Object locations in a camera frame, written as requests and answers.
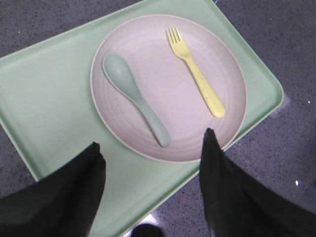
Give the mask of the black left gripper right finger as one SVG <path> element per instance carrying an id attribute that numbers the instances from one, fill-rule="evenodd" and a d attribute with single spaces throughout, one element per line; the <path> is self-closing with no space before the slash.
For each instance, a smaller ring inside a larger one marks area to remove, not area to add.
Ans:
<path id="1" fill-rule="evenodd" d="M 199 166 L 204 214 L 212 237 L 314 237 L 316 215 L 266 188 L 204 134 Z"/>

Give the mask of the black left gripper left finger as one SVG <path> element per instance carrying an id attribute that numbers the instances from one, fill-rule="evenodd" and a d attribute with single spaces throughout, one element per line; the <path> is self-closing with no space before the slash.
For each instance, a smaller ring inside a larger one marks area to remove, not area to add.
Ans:
<path id="1" fill-rule="evenodd" d="M 0 200 L 2 237 L 86 237 L 106 181 L 100 146 L 85 150 L 49 176 Z"/>

